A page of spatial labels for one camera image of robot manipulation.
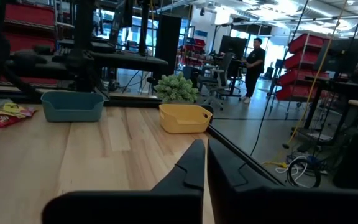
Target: power cord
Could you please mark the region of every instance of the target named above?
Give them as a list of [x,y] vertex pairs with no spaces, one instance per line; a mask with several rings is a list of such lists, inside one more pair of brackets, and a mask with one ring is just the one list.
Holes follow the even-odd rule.
[[[308,186],[305,186],[301,183],[299,183],[297,180],[306,172],[306,169],[309,167],[313,170],[314,172],[314,176],[316,177],[316,180],[314,182],[314,185],[312,187],[319,187],[320,183],[321,183],[321,173],[318,170],[318,167],[315,166],[313,163],[311,163],[308,159],[303,159],[297,157],[295,158],[290,165],[288,166],[288,172],[287,172],[287,180],[288,182],[292,185],[292,186],[297,186],[297,187],[306,187],[306,188],[310,188]],[[298,173],[298,167],[296,166],[297,164],[301,164],[301,163],[305,163],[305,166],[303,168],[302,173],[296,177],[295,179],[293,178],[294,175],[296,175]],[[295,167],[296,169],[296,173],[292,174],[292,169]]]

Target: concrete floor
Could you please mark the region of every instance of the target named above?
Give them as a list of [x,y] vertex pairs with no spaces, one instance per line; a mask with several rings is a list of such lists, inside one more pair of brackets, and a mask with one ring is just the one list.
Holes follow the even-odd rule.
[[[125,86],[134,72],[119,73],[119,81],[122,86]],[[140,75],[136,76],[131,83],[140,81]],[[245,84],[236,84],[241,90],[241,94],[245,95]],[[241,148],[244,152],[251,154],[255,145],[259,126],[263,117],[264,109],[267,103],[266,91],[270,88],[270,81],[259,79],[255,89],[254,96],[249,105],[243,104],[238,98],[224,99],[224,109],[219,110],[215,107],[213,126],[225,135],[230,141]],[[130,92],[137,94],[139,84],[129,87]],[[296,102],[291,103],[288,110],[288,118],[286,119],[286,112],[288,107],[287,101],[274,100],[272,111],[269,114],[270,106],[273,99],[269,101],[268,109],[262,125],[259,136],[259,141],[256,145],[255,151],[252,155],[258,162],[265,161],[285,162],[286,155],[291,153],[292,149],[296,149],[301,143],[306,142],[305,138],[297,136],[290,144],[290,149],[284,149],[282,144],[287,143],[290,138],[291,127],[295,126],[299,118],[302,116],[306,107],[303,103],[300,108],[296,107]],[[197,102],[202,104],[203,100],[200,98]],[[317,109],[312,126],[320,126],[322,122],[318,121],[319,112]],[[338,114],[330,113],[327,123],[337,124],[340,116]],[[330,127],[326,132],[332,133],[335,127]],[[275,166],[266,166],[266,168],[276,175],[279,179],[285,181],[285,174],[278,174],[275,171]],[[313,185],[314,178],[303,176],[298,179],[299,182],[305,185]],[[330,178],[323,176],[321,187],[333,187]]]

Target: light wood tabletop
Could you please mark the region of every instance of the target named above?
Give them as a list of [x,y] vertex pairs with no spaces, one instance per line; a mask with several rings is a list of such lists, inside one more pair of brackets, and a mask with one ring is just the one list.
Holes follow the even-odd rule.
[[[105,108],[98,123],[32,118],[0,129],[0,224],[40,223],[44,205],[74,190],[150,190],[202,134],[168,134],[152,108]],[[208,183],[204,223],[213,223]]]

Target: green plant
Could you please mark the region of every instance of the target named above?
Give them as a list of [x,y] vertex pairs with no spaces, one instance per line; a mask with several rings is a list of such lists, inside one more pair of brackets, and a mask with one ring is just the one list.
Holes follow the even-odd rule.
[[198,90],[193,88],[193,82],[186,80],[182,72],[178,75],[163,75],[155,89],[157,96],[164,102],[193,102],[197,99],[198,93]]

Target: black pants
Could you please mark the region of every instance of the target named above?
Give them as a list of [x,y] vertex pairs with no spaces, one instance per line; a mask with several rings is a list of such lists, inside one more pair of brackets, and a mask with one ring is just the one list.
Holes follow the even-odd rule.
[[247,94],[246,97],[251,98],[255,91],[256,82],[258,81],[260,73],[248,71],[246,75],[246,87]]

